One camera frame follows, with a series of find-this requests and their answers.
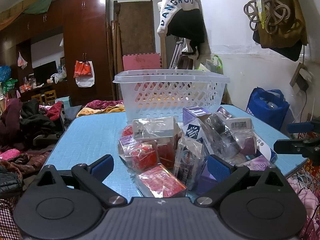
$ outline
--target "red packaged item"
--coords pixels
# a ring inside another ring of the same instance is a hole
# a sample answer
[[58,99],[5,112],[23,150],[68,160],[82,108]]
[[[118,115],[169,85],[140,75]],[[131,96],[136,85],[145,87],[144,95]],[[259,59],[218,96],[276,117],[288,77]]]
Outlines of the red packaged item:
[[124,152],[124,158],[129,167],[135,171],[144,171],[158,164],[156,147],[151,143],[137,142],[129,145]]
[[88,61],[76,61],[75,73],[73,75],[76,77],[92,77],[91,65]]
[[133,134],[132,125],[127,125],[122,131],[122,136],[128,136],[132,134]]
[[157,140],[159,161],[168,169],[172,169],[174,167],[176,147],[177,143],[175,137],[161,138]]
[[136,185],[145,197],[185,197],[187,190],[163,165],[138,175]]

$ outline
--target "white plastic basket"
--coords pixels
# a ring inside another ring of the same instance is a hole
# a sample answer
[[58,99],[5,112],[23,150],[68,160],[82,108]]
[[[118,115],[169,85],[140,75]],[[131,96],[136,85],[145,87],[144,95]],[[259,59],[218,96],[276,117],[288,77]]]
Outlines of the white plastic basket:
[[179,116],[182,109],[201,106],[218,110],[230,78],[199,70],[130,70],[115,76],[124,99],[128,121],[138,118]]

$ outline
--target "purple packaged item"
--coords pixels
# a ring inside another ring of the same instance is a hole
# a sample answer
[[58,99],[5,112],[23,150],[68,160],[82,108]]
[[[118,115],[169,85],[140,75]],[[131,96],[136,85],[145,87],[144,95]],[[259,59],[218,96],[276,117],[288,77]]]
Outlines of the purple packaged item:
[[214,178],[214,176],[210,174],[210,172],[208,171],[208,165],[206,164],[200,175],[199,182],[196,187],[196,194],[202,195],[217,184],[218,181]]
[[200,106],[184,107],[182,109],[183,125],[187,125],[192,120],[199,118],[202,122],[207,119],[211,113]]
[[263,155],[254,158],[253,160],[243,163],[244,166],[247,166],[251,171],[264,171],[268,166],[273,164],[268,161]]

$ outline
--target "red packaging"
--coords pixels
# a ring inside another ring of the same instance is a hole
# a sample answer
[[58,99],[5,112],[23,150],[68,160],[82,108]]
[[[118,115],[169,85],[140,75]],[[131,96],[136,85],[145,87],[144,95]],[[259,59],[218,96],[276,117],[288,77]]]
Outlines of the red packaging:
[[128,136],[132,134],[133,134],[132,125],[127,125],[122,131],[122,136]]
[[163,165],[138,175],[136,185],[145,197],[185,197],[187,190]]
[[168,169],[172,169],[174,167],[176,145],[175,137],[161,138],[157,140],[159,161]]
[[127,165],[135,171],[143,171],[158,163],[156,148],[151,143],[137,142],[128,146],[124,158]]

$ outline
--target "blue shopping bag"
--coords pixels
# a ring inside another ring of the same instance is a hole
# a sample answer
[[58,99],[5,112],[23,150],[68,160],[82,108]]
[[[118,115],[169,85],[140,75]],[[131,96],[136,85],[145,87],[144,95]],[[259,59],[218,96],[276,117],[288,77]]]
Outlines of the blue shopping bag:
[[[271,109],[270,104],[268,105],[270,102],[275,104],[277,108]],[[289,103],[284,100],[281,90],[265,91],[257,87],[250,95],[246,112],[280,130],[289,106]]]

